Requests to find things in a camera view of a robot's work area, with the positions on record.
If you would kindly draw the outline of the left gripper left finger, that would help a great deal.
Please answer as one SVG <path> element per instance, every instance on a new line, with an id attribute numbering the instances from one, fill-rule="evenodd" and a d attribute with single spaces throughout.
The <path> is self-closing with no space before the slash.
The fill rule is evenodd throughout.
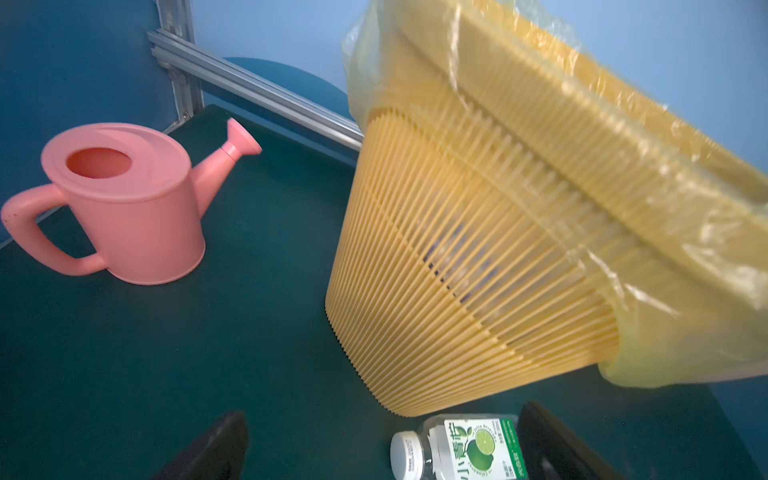
<path id="1" fill-rule="evenodd" d="M 156 473 L 152 480 L 240 479 L 249 445 L 242 411 L 230 411 Z"/>

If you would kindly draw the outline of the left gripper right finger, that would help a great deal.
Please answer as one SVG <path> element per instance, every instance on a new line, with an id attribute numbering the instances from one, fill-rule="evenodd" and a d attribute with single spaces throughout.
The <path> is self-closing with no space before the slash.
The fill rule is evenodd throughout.
<path id="1" fill-rule="evenodd" d="M 523 405 L 516 432 L 527 479 L 624 479 L 537 402 Z"/>

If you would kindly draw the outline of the lime label bottle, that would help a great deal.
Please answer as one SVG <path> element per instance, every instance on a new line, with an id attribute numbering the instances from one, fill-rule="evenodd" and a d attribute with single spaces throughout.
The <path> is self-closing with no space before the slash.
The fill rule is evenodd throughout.
<path id="1" fill-rule="evenodd" d="M 516 415 L 432 416 L 393 435 L 392 473 L 397 480 L 527 479 L 517 424 Z"/>

